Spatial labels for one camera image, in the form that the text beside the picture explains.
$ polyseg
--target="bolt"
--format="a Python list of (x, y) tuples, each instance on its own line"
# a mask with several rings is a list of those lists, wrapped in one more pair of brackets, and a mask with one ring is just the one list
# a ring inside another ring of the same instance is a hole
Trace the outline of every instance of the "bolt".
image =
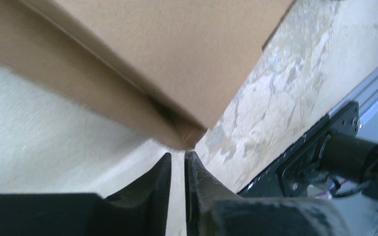
[(351, 123), (353, 126), (358, 126), (359, 124), (360, 124), (360, 120), (359, 120), (359, 118), (357, 118), (357, 117), (355, 117), (354, 119), (353, 119), (353, 122)]
[(292, 190), (296, 191), (298, 189), (298, 183), (293, 183), (292, 184)]

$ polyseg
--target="brown cardboard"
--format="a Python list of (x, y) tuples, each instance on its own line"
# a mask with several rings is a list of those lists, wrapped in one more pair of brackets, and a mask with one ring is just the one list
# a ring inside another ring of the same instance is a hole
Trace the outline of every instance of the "brown cardboard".
[(216, 124), (293, 0), (23, 2), (191, 120), (187, 127), (171, 117), (187, 133), (193, 123)]
[(183, 118), (177, 127), (151, 98), (13, 0), (0, 0), (0, 65), (172, 148), (192, 148), (204, 133)]

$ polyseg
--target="metal bracket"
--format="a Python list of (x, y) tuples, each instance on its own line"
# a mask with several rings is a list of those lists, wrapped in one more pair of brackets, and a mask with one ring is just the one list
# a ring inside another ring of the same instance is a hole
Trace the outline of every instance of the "metal bracket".
[(318, 166), (317, 146), (324, 145), (330, 133), (342, 133), (356, 136), (358, 131), (359, 106), (356, 102), (349, 102), (340, 109), (316, 134), (305, 140), (303, 145), (291, 155), (276, 170), (280, 188), (285, 197), (297, 197), (311, 184), (310, 178), (316, 178), (318, 173), (304, 173), (308, 167)]

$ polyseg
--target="screw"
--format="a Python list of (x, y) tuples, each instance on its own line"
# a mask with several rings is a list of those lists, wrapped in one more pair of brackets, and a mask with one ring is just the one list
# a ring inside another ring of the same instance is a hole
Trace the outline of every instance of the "screw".
[(298, 183), (293, 183), (292, 184), (292, 190), (296, 191), (298, 189)]

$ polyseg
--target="cable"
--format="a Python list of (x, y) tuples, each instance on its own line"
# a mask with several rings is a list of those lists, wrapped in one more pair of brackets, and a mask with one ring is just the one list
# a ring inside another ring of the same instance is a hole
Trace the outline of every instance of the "cable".
[(348, 190), (348, 191), (345, 191), (345, 192), (342, 192), (342, 193), (337, 193), (337, 191), (341, 188), (335, 188), (333, 190), (330, 190), (330, 194), (333, 198), (346, 198), (346, 197), (350, 197), (354, 194), (357, 194), (363, 190), (365, 190), (366, 188), (368, 188), (370, 186), (370, 182), (369, 181), (366, 181), (364, 183), (361, 183), (359, 184), (358, 186)]

